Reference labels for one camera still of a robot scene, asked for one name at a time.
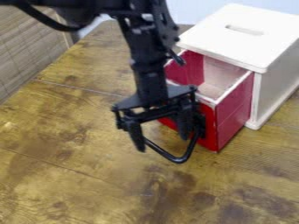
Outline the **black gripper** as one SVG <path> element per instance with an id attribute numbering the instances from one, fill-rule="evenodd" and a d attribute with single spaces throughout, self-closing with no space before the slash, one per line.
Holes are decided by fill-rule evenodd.
<path id="1" fill-rule="evenodd" d="M 173 52 L 131 52 L 131 68 L 135 74 L 136 91 L 119 102 L 112 112 L 116 126 L 128 132 L 139 151 L 145 151 L 141 124 L 171 117 L 176 122 L 180 138 L 187 140 L 192 132 L 196 87 L 168 87 L 164 64 L 172 58 L 180 67 L 184 59 Z"/>

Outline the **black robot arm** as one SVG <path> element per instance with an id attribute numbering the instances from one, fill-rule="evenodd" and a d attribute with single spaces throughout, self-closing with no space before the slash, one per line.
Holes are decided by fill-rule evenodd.
<path id="1" fill-rule="evenodd" d="M 164 155 L 167 152 L 144 137 L 141 124 L 171 117 L 181 139 L 191 141 L 187 151 L 192 151 L 200 134 L 195 122 L 197 88 L 169 87 L 165 82 L 167 60 L 185 64 L 173 52 L 179 26 L 165 0 L 0 0 L 0 5 L 13 6 L 61 32 L 81 30 L 100 15 L 117 21 L 131 52 L 136 92 L 112 107 L 116 126 L 128 133 L 139 151 L 149 147 Z"/>

